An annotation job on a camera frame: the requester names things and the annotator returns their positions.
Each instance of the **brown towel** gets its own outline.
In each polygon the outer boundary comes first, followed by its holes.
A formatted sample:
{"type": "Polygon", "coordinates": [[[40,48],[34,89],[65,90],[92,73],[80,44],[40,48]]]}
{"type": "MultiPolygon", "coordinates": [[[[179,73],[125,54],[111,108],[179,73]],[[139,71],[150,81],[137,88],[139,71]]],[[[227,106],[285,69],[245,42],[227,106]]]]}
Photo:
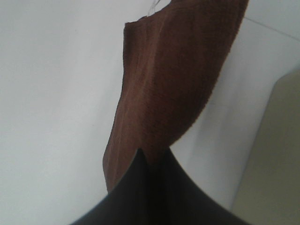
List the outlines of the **brown towel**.
{"type": "Polygon", "coordinates": [[[248,0],[172,0],[124,28],[124,75],[103,156],[107,190],[142,148],[150,167],[205,107],[248,0]]]}

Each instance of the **beige surface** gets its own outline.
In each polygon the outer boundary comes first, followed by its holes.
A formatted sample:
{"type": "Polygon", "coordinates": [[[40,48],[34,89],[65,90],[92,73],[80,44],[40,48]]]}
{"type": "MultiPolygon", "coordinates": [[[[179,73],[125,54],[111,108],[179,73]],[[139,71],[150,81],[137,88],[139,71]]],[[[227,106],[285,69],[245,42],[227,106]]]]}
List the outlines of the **beige surface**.
{"type": "Polygon", "coordinates": [[[254,225],[300,224],[300,71],[274,86],[232,212],[254,225]]]}

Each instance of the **white wall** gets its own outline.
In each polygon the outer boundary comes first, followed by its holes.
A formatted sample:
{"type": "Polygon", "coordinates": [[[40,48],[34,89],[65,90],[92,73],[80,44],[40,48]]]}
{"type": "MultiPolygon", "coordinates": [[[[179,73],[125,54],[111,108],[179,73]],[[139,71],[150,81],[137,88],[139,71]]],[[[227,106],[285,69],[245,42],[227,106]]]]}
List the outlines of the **white wall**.
{"type": "MultiPolygon", "coordinates": [[[[123,27],[151,3],[0,0],[0,224],[69,224],[106,195],[123,27]]],[[[221,205],[230,207],[273,83],[299,58],[297,40],[245,19],[209,104],[172,146],[221,205]]]]}

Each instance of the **brown cloth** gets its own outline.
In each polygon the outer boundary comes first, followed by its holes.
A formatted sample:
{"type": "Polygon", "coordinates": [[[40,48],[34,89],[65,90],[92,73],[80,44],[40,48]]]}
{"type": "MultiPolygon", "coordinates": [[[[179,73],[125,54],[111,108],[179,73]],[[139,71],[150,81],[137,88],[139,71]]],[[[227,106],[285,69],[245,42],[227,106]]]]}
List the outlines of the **brown cloth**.
{"type": "Polygon", "coordinates": [[[172,0],[125,24],[121,96],[103,156],[111,191],[142,148],[152,168],[195,122],[216,84],[248,0],[172,0]]]}

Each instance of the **black object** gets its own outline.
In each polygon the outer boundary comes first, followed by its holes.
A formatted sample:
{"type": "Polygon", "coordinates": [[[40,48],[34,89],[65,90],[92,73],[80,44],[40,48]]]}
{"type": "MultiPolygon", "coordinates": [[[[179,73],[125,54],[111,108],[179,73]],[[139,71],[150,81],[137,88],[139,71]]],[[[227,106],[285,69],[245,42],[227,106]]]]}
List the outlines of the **black object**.
{"type": "Polygon", "coordinates": [[[248,225],[207,196],[168,149],[149,168],[142,149],[116,187],[72,225],[248,225]]]}

